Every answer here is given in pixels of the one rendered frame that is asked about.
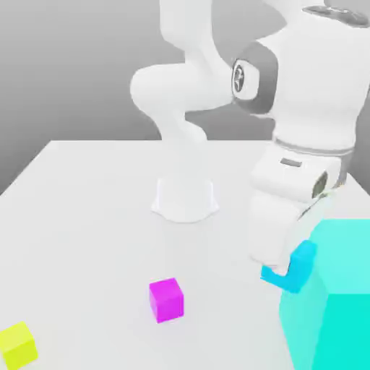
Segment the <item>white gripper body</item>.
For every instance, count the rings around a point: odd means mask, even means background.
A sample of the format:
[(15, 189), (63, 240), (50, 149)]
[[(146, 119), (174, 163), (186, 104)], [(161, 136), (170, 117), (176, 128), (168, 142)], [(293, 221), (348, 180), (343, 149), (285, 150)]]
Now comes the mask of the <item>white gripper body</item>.
[(286, 274), (291, 254), (325, 217), (334, 195), (334, 191), (325, 192), (310, 203), (301, 203), (255, 191), (249, 206), (251, 259)]

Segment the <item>small blue cube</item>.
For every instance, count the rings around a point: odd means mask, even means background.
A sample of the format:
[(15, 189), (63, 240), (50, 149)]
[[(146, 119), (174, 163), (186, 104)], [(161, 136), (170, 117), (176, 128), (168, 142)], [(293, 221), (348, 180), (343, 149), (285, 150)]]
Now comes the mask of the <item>small blue cube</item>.
[(302, 241), (292, 252), (285, 275), (279, 275), (263, 265), (260, 278), (289, 293), (299, 293), (310, 277), (316, 255), (317, 245), (310, 240)]

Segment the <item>small magenta cube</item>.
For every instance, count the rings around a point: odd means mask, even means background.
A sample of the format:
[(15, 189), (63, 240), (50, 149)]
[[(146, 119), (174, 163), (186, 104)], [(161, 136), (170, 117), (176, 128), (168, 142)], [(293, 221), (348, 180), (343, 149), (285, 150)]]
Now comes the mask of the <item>small magenta cube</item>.
[(149, 284), (150, 307), (157, 323), (184, 315), (184, 294), (175, 278)]

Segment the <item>small yellow cube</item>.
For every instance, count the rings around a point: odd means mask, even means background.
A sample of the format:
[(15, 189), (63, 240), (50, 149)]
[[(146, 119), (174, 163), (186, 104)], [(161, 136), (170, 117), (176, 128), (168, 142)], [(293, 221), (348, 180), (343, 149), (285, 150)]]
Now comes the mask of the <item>small yellow cube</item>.
[(19, 370), (38, 358), (38, 350), (25, 322), (0, 331), (0, 370)]

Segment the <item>large turquoise box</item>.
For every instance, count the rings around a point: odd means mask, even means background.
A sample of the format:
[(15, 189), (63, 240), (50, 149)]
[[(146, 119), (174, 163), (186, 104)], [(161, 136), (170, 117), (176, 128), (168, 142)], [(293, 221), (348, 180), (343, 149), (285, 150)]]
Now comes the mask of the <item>large turquoise box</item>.
[(294, 370), (370, 370), (370, 219), (322, 221), (314, 269), (284, 292), (280, 322)]

